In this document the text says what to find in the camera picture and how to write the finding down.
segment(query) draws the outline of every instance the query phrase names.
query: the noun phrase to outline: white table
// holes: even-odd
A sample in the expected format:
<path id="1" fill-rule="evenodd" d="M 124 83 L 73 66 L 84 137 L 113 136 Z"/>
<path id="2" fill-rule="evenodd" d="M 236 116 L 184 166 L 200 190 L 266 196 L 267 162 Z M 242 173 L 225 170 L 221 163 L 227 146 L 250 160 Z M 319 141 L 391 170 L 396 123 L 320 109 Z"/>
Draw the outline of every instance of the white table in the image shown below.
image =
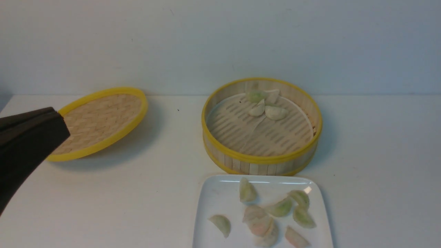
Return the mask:
<path id="1" fill-rule="evenodd" d="M 0 116 L 75 96 L 14 96 Z M 298 176 L 325 198 L 336 248 L 441 244 L 441 96 L 315 96 L 324 129 Z M 113 146 L 43 162 L 0 217 L 1 248 L 190 248 L 199 191 L 224 173 L 202 144 L 206 96 L 148 97 Z"/>

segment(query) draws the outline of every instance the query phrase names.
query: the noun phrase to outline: bamboo steamer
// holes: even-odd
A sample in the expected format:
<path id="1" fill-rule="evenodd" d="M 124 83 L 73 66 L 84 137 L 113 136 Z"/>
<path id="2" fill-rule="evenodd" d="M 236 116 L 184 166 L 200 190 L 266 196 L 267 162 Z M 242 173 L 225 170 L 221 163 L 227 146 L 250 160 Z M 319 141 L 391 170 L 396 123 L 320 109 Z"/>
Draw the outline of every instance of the bamboo steamer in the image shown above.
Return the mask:
<path id="1" fill-rule="evenodd" d="M 283 120 L 251 117 L 249 90 L 280 90 L 276 105 L 289 111 Z M 216 90 L 202 110 L 205 149 L 230 174 L 292 176 L 312 160 L 322 130 L 320 109 L 310 95 L 288 82 L 240 79 Z"/>

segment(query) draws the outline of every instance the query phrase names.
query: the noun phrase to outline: steamed dumpling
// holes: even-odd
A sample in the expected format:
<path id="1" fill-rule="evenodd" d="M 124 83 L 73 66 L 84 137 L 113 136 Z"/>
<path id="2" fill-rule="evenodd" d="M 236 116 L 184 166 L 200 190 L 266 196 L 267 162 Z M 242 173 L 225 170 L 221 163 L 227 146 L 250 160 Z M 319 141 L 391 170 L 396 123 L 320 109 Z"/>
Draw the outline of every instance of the steamed dumpling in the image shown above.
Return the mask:
<path id="1" fill-rule="evenodd" d="M 316 227 L 314 220 L 309 215 L 308 210 L 304 207 L 298 205 L 294 209 L 292 218 L 303 228 L 314 228 Z"/>
<path id="2" fill-rule="evenodd" d="M 276 103 L 277 99 L 279 98 L 280 90 L 272 90 L 270 92 L 267 92 L 268 96 L 265 98 L 265 102 L 268 102 L 269 104 Z"/>
<path id="3" fill-rule="evenodd" d="M 248 179 L 242 177 L 239 184 L 239 198 L 240 202 L 247 203 L 256 200 L 257 193 L 254 186 L 248 181 Z"/>
<path id="4" fill-rule="evenodd" d="M 302 237 L 302 235 L 290 226 L 286 228 L 285 238 L 290 244 L 294 245 L 295 248 L 306 248 L 311 245 L 304 237 Z"/>
<path id="5" fill-rule="evenodd" d="M 224 234 L 224 238 L 227 238 L 230 235 L 231 223 L 225 216 L 217 214 L 213 215 L 208 220 Z"/>
<path id="6" fill-rule="evenodd" d="M 269 101 L 265 101 L 265 106 L 279 107 L 277 104 L 271 103 Z"/>
<path id="7" fill-rule="evenodd" d="M 271 226 L 273 218 L 263 208 L 251 205 L 245 209 L 242 222 L 248 225 L 252 234 L 262 237 Z"/>
<path id="8" fill-rule="evenodd" d="M 281 120 L 288 115 L 288 110 L 267 105 L 265 106 L 265 115 L 271 120 Z"/>
<path id="9" fill-rule="evenodd" d="M 308 210 L 309 197 L 303 190 L 293 190 L 289 192 L 288 195 L 292 197 L 299 206 L 302 206 L 304 209 Z"/>
<path id="10" fill-rule="evenodd" d="M 289 214 L 291 208 L 292 208 L 291 197 L 287 197 L 272 206 L 266 207 L 265 210 L 272 216 L 283 217 Z"/>
<path id="11" fill-rule="evenodd" d="M 265 99 L 262 99 L 255 107 L 248 111 L 248 114 L 253 117 L 261 116 L 265 112 Z"/>
<path id="12" fill-rule="evenodd" d="M 265 99 L 268 96 L 268 93 L 261 91 L 261 90 L 251 90 L 247 92 L 247 100 L 249 102 L 258 103 L 262 99 Z"/>
<path id="13" fill-rule="evenodd" d="M 266 231 L 265 235 L 262 238 L 257 239 L 256 246 L 258 247 L 272 247 L 276 244 L 277 239 L 279 238 L 279 228 L 275 221 L 271 221 L 271 225 L 269 226 L 268 231 Z"/>

